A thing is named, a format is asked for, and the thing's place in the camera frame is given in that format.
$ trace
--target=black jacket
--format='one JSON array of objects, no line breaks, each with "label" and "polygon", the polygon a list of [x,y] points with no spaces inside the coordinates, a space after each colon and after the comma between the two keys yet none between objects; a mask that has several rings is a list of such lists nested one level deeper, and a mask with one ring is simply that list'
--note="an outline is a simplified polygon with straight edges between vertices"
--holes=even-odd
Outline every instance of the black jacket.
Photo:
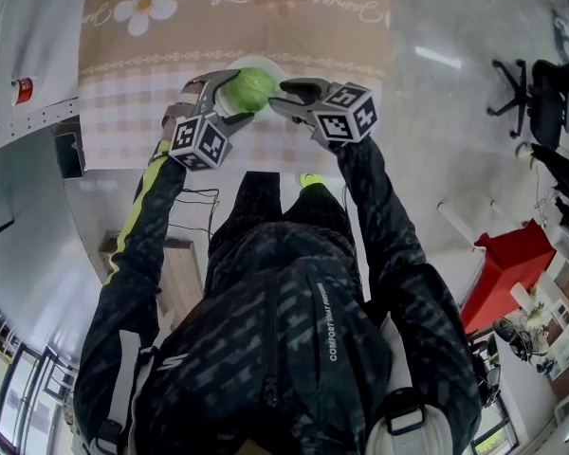
[{"label": "black jacket", "polygon": [[[247,438],[274,454],[363,453],[390,376],[377,328],[388,311],[413,385],[448,417],[454,453],[468,445],[478,389],[450,292],[426,263],[375,143],[343,147],[338,160],[358,206],[371,319],[351,246],[336,232],[268,223],[220,247],[204,299],[163,344],[155,365],[165,369],[138,400],[139,454],[235,453]],[[162,248],[184,178],[170,158],[153,161],[120,235],[75,391],[89,440],[109,411],[119,330],[140,333],[144,347],[157,333]]]}]

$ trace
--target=office chair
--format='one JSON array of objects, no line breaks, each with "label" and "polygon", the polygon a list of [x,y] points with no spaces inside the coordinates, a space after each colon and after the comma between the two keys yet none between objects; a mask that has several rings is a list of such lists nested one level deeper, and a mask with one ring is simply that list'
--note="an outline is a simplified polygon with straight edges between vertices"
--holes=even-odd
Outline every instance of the office chair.
[{"label": "office chair", "polygon": [[527,85],[526,64],[517,61],[521,76],[517,81],[500,61],[493,61],[493,67],[501,69],[514,90],[514,98],[499,110],[488,107],[486,112],[499,117],[519,108],[516,130],[510,136],[518,138],[523,130],[524,112],[530,116],[531,133],[549,150],[559,147],[562,126],[569,132],[569,63],[555,65],[547,61],[536,61],[531,69],[533,84]]}]

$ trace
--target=green fruit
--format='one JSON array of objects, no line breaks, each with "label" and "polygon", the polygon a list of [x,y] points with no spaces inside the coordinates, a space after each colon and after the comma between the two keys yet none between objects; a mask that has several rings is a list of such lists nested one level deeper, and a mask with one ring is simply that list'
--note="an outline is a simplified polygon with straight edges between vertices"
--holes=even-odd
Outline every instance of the green fruit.
[{"label": "green fruit", "polygon": [[257,113],[274,96],[276,82],[263,69],[245,67],[223,87],[225,99],[235,113]]}]

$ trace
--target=red object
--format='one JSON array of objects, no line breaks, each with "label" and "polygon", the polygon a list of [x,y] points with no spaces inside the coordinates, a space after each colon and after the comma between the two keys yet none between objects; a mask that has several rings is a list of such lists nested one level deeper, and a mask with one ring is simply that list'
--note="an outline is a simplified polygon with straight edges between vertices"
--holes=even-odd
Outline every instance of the red object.
[{"label": "red object", "polygon": [[467,333],[517,310],[519,304],[510,295],[512,286],[517,282],[527,290],[534,286],[555,255],[543,229],[534,220],[522,229],[495,238],[483,234],[474,245],[486,248],[485,266],[462,309]]},{"label": "red object", "polygon": [[30,78],[25,78],[24,80],[17,80],[17,83],[19,84],[19,96],[15,104],[29,101],[34,92],[34,82]]}]

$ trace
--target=jacket sleeve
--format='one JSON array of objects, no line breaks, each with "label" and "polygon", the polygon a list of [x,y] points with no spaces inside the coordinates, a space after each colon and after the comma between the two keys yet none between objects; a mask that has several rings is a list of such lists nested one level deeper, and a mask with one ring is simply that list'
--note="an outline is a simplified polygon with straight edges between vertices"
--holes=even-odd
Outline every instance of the jacket sleeve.
[{"label": "jacket sleeve", "polygon": [[461,453],[478,428],[481,410],[457,306],[427,263],[375,143],[368,138],[342,147],[338,162],[358,207],[371,308],[379,311],[380,321],[391,312],[403,338],[413,385],[427,404],[445,413],[454,453]]},{"label": "jacket sleeve", "polygon": [[87,441],[96,437],[110,409],[121,358],[119,331],[139,334],[142,347],[151,345],[158,332],[156,294],[169,213],[186,175],[168,150],[169,142],[161,141],[141,177],[84,341],[74,410]]}]

